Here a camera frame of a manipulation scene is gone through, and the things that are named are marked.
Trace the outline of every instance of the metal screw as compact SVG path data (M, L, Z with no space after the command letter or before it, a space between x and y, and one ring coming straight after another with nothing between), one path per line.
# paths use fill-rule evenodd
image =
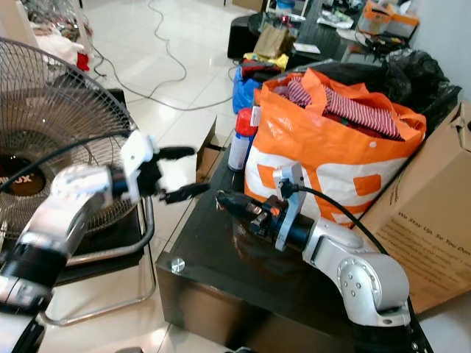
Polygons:
M171 262L171 271L174 274L179 274L185 268L185 261L181 257L177 257Z

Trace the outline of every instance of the red bottle cap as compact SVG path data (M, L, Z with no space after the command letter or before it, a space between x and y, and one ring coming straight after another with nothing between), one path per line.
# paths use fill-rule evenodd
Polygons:
M235 123L235 132L242 136L250 137L257 133L258 126L250 126L252 108L240 109Z

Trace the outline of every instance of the blue plastic bag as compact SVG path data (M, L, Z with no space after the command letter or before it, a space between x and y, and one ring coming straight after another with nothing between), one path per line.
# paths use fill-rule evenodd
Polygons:
M240 109L252 107L254 98L253 91L261 85L261 83L254 79L244 80L240 66L235 70L233 88L233 111L235 114L237 114Z

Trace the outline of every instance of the white tiled floor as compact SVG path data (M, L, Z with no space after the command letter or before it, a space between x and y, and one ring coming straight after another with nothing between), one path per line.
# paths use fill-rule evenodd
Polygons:
M148 8L148 0L84 0L85 14L92 24L94 43L115 64L119 79L133 90L148 94L158 83L179 79L183 69L165 53L165 43L153 36L160 15ZM199 107L232 95L226 58L230 22L248 11L223 0L154 0L165 20L159 35L170 39L169 48L187 68L181 82L162 85L154 94L167 104ZM99 71L107 74L99 81L107 88L119 87L108 63ZM229 138L236 117L230 101L215 107L180 112L125 91L128 109L136 124L164 144L199 140L202 121L217 115L214 143ZM194 179L194 160L163 167L172 187ZM173 244L194 202L166 206L155 202L156 236L154 256ZM150 286L145 261L136 268L59 287L49 308L55 318L73 315L96 306L112 304L143 294ZM112 353L127 346L141 346L145 353L224 352L225 349L197 335L165 322L158 290L142 304L70 327L48 327L40 352Z

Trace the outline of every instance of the brown paper bag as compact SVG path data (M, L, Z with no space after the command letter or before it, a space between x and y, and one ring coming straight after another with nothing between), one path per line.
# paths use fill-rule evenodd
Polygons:
M258 38L254 52L264 57L276 58L283 52L283 43L288 37L288 29L278 29L271 24L266 24L262 34Z

